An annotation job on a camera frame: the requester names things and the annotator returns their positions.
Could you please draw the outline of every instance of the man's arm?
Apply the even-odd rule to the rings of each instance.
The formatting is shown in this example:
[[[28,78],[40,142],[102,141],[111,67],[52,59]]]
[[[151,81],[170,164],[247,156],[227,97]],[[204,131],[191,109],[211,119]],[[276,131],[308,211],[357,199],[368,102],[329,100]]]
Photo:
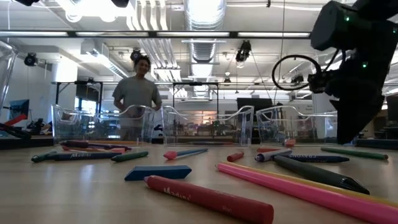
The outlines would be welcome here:
[[[152,94],[152,100],[154,101],[154,103],[156,105],[153,107],[153,109],[156,111],[160,110],[160,108],[162,107],[162,98],[160,97],[160,93],[159,93],[159,90],[157,89],[156,85],[155,85],[155,91]]]
[[[113,105],[120,110],[120,112],[123,112],[124,110],[126,110],[126,108],[123,106],[121,100],[123,99],[124,95],[123,95],[123,87],[122,87],[123,83],[122,80],[118,83],[118,85],[116,86],[116,88],[114,89],[114,92],[112,94],[114,101],[113,101]]]

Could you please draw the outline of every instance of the black hair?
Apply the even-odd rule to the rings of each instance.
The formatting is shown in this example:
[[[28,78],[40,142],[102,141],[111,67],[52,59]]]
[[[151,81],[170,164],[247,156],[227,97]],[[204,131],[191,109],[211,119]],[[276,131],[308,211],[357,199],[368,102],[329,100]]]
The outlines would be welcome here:
[[[141,61],[141,60],[147,61],[148,65],[149,65],[149,68],[150,68],[150,60],[149,60],[149,57],[146,56],[146,55],[140,55],[140,56],[138,56],[138,58],[136,58],[134,60],[134,68],[138,65],[139,61]]]

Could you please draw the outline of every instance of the table surface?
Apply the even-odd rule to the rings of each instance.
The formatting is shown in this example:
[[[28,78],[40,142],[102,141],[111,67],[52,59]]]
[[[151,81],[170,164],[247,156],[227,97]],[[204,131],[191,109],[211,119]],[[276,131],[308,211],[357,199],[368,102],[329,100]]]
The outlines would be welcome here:
[[[254,161],[258,147],[209,147],[206,153],[166,161],[162,157],[166,151],[186,148],[152,145],[137,149],[148,150],[148,157],[121,163],[102,159],[33,164],[30,161],[33,155],[54,147],[0,151],[0,220],[12,224],[244,223],[151,190],[143,181],[124,181],[124,176],[134,166],[188,165],[192,172],[183,181],[269,203],[275,210],[274,223],[364,223],[216,170],[215,165],[225,161],[228,155],[244,151],[245,157],[236,161],[237,164],[297,177],[273,162]],[[371,195],[398,202],[398,175],[395,173],[398,151],[360,150],[388,154],[389,161],[346,156],[351,159],[349,162],[313,165],[348,175],[366,186]],[[294,154],[339,156],[309,146],[295,147]]]

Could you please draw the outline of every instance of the green marker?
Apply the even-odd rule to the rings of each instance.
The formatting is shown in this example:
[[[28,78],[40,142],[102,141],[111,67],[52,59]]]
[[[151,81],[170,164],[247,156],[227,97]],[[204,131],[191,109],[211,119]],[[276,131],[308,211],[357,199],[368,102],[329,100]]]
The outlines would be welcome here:
[[[57,153],[56,150],[51,150],[50,152],[46,152],[46,153],[43,153],[40,155],[35,155],[32,157],[31,161],[32,162],[42,162],[47,158],[47,156],[49,156],[51,154],[55,154],[55,153]]]
[[[329,147],[321,147],[321,150],[325,151],[325,152],[334,152],[334,153],[358,156],[358,157],[363,157],[363,158],[388,160],[388,155],[383,155],[383,154],[379,154],[379,153],[357,152],[357,151],[349,151],[349,150],[342,150],[342,149],[332,149]]]
[[[123,154],[123,155],[119,155],[119,156],[114,156],[112,157],[112,161],[114,162],[124,162],[124,161],[128,161],[131,159],[137,159],[137,158],[141,158],[141,157],[145,157],[148,156],[148,152],[135,152],[135,153],[127,153],[127,154]]]

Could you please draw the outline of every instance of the blue eraser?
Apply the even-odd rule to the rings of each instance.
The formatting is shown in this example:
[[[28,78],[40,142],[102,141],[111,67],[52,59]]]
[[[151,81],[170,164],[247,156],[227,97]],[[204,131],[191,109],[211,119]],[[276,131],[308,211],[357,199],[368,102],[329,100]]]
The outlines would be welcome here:
[[[124,178],[125,181],[144,180],[144,177],[158,175],[169,179],[184,179],[192,169],[189,166],[136,166]]]

